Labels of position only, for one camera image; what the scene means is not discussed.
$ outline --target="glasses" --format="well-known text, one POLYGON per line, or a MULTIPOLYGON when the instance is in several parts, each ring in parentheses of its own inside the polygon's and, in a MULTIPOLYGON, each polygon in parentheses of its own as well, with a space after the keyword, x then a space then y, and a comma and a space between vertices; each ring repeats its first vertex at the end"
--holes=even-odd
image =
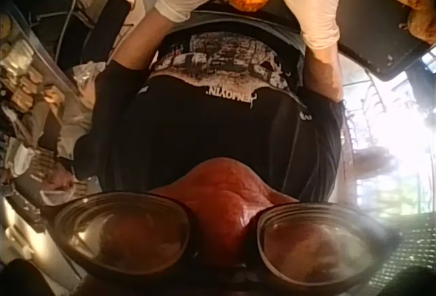
POLYGON ((400 239, 344 206, 277 205, 250 222, 245 264, 220 269, 199 263, 197 218, 171 198, 101 193, 45 207, 42 217, 58 247, 90 275, 156 290, 196 285, 337 295, 368 281, 400 239))

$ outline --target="person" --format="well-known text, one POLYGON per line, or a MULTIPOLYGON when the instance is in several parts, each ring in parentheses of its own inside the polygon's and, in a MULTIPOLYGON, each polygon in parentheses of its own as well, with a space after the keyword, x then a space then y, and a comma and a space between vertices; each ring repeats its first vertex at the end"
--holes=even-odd
POLYGON ((284 0, 301 37, 191 17, 207 1, 157 0, 97 77, 91 129, 58 174, 184 203, 199 220, 202 258, 233 266, 259 211, 332 192, 343 123, 339 0, 284 0))

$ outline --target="cable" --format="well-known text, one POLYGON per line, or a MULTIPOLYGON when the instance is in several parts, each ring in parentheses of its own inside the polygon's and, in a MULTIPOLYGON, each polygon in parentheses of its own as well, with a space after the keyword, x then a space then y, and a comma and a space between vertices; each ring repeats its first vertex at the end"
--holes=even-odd
POLYGON ((68 22, 69 22, 69 20, 71 18, 71 15, 73 14, 74 8, 76 7, 76 3, 77 3, 77 0, 73 0, 72 1, 71 8, 69 9, 67 18, 65 19, 65 23, 63 24, 62 32, 61 32, 61 35, 59 37, 59 41, 58 41, 57 47, 56 47, 56 53, 54 54, 54 61, 56 63, 57 63, 57 60, 59 58, 59 53, 61 52, 63 36, 65 35, 65 31, 67 30, 68 22))

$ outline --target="graphic print on shirt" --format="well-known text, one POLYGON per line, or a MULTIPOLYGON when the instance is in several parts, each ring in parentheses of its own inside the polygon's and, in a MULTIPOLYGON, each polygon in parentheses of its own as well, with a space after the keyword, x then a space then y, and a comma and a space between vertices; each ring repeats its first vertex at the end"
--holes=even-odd
POLYGON ((249 103, 257 89, 269 87, 292 97, 275 51, 264 43, 235 33, 209 32, 193 35, 188 44, 176 45, 153 66, 150 78, 173 76, 190 85, 206 87, 206 95, 249 103))

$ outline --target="tray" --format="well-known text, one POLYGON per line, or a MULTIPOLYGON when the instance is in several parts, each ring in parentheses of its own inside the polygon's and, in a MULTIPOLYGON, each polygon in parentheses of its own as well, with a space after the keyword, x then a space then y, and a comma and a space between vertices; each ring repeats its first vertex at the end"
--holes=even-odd
MULTIPOLYGON (((196 12, 226 13, 300 31, 283 0, 269 0, 256 13, 238 11, 225 0, 212 0, 196 12)), ((378 79, 393 79, 431 47, 400 28, 409 13, 408 7, 395 0, 341 0, 337 14, 339 50, 378 79)))

